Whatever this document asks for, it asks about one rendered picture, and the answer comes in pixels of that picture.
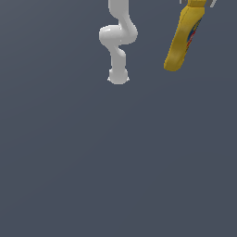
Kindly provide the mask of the yellow mustard bottle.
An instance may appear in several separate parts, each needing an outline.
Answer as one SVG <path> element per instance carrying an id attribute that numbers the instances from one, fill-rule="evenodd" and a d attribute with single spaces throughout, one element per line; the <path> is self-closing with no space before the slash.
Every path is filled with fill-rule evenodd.
<path id="1" fill-rule="evenodd" d="M 205 14 L 206 0 L 187 0 L 181 11 L 179 23 L 172 39 L 164 69 L 177 71 L 181 68 L 186 53 Z"/>

